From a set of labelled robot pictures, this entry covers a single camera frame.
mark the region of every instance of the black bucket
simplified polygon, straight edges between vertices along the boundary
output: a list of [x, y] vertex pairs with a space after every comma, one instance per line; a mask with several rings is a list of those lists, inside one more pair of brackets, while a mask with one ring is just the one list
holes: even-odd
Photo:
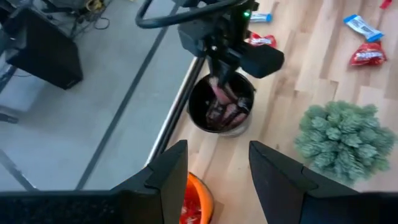
[[[212, 129], [207, 125], [206, 113], [210, 106], [210, 102], [212, 102], [216, 96], [208, 83], [209, 77], [210, 75], [203, 77], [195, 85], [195, 87], [193, 87], [188, 102], [188, 111], [191, 120], [195, 123], [196, 126], [206, 132], [216, 133], [221, 136], [227, 137], [239, 136], [240, 134], [245, 132], [245, 130], [247, 130], [251, 123], [252, 105], [249, 108], [249, 113], [246, 116], [246, 119], [239, 126], [231, 128], [230, 130], [222, 131]], [[238, 72], [235, 72], [234, 75], [232, 75], [232, 77], [229, 79], [228, 83], [235, 93], [239, 93], [239, 96], [249, 98], [250, 100], [252, 100], [252, 102], [254, 102], [255, 89], [246, 77]]]

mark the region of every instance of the green plant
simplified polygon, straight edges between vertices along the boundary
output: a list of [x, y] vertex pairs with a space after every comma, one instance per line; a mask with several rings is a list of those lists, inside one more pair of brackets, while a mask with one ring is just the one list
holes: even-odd
[[396, 141], [381, 128], [374, 105], [356, 106], [344, 101], [309, 107], [300, 122], [295, 148], [315, 172], [342, 184], [368, 179], [388, 170], [387, 156]]

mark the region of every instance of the light wood floor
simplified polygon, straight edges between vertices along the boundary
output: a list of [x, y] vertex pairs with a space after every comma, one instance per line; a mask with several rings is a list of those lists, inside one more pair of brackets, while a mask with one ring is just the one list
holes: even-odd
[[[173, 144], [188, 139], [189, 169], [203, 179], [216, 199], [212, 223], [266, 223], [251, 180], [248, 142], [258, 140], [302, 161], [293, 149], [303, 112], [312, 104], [345, 100], [374, 103], [384, 126], [398, 133], [398, 1], [386, 11], [380, 0], [260, 0], [261, 12], [273, 10], [271, 24], [250, 30], [273, 34], [285, 53], [284, 68], [262, 80], [257, 88], [253, 122], [240, 137], [222, 138], [196, 128], [186, 114], [180, 118]], [[364, 38], [343, 24], [359, 14], [382, 30], [389, 61], [378, 68], [349, 68], [348, 62]], [[208, 73], [205, 66], [202, 75]], [[392, 169], [355, 185], [356, 190], [398, 191], [398, 152]]]

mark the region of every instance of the orange bucket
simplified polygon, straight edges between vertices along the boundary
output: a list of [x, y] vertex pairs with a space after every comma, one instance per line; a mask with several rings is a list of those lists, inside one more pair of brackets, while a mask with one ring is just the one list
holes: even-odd
[[180, 224], [209, 224], [213, 210], [214, 201], [210, 191], [198, 177], [189, 173]]

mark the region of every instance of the green led light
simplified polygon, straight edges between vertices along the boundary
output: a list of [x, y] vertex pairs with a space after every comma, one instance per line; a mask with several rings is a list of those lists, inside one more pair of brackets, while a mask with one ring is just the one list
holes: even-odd
[[243, 13], [243, 16], [244, 17], [250, 17], [250, 14], [251, 14], [250, 11], [247, 10], [246, 12]]

